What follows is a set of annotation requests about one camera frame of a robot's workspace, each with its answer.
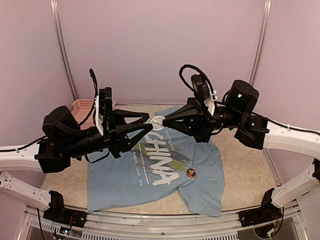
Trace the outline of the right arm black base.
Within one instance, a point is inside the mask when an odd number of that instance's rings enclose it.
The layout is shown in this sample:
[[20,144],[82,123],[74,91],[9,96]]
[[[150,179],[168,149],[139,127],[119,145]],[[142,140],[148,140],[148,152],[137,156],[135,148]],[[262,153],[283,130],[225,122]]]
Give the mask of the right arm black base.
[[274,190],[271,188],[264,193],[259,207],[242,210],[238,213],[243,228],[283,218],[283,210],[272,204]]

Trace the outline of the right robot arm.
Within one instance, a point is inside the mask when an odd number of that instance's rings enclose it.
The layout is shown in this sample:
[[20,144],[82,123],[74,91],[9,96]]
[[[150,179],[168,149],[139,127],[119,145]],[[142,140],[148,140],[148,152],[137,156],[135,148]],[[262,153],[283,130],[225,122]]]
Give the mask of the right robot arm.
[[305,195],[320,186],[320,133],[292,127],[253,113],[259,92],[243,80],[235,80],[223,102],[204,100],[200,81],[193,82],[194,97],[177,111],[166,115],[162,124],[194,137],[196,142],[208,142],[222,129],[236,129],[234,137],[253,149],[277,149],[313,157],[313,162],[298,176],[283,185],[268,190],[256,210],[256,218],[266,222],[276,208]]

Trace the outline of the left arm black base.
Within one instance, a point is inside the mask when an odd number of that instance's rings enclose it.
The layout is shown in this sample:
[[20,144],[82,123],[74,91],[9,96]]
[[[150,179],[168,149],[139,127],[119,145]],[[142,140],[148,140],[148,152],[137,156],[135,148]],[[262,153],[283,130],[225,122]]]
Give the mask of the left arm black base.
[[84,228],[88,213],[65,207],[63,195],[50,190],[49,208],[43,212],[43,218],[70,227]]

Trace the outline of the round silver purple brooch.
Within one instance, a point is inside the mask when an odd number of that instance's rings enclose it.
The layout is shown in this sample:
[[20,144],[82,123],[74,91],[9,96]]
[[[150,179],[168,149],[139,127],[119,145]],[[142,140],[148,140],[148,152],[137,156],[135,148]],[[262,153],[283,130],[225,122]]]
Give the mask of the round silver purple brooch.
[[153,131],[158,132],[158,131],[162,131],[165,128],[165,126],[163,125],[164,120],[165,120],[164,116],[157,115],[152,119],[150,119],[148,123],[152,125]]

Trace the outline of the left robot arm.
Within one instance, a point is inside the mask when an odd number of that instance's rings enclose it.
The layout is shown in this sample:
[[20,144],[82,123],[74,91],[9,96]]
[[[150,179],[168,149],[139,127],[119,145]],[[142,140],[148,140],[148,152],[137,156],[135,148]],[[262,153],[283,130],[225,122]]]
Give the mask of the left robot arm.
[[27,145],[0,149],[0,190],[41,211],[49,211],[61,223],[66,222],[70,211],[59,192],[36,188],[9,172],[59,173],[70,167],[72,159],[80,161],[105,149],[119,158],[152,130],[152,124],[146,122],[148,118],[149,114],[144,112],[104,110],[95,126],[81,129],[70,110],[60,106],[44,118],[43,137]]

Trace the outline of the light blue printed t-shirt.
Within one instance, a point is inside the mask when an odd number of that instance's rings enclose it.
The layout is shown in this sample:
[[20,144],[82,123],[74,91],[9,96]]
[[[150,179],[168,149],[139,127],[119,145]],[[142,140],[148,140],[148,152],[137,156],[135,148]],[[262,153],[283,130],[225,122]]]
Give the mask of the light blue printed t-shirt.
[[[219,217],[225,176],[219,149],[171,128],[150,131],[130,151],[114,158],[107,150],[89,156],[87,209],[129,207],[178,191],[188,210]],[[187,176],[194,169],[196,176]]]

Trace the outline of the round orange button brooch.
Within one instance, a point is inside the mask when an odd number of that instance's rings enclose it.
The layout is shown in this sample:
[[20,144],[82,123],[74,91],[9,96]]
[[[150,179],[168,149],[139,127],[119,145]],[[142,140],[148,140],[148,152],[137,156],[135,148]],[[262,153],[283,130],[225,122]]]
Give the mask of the round orange button brooch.
[[196,171],[192,168],[189,168],[187,171],[186,171],[186,175],[189,177],[189,178],[195,178],[196,177]]

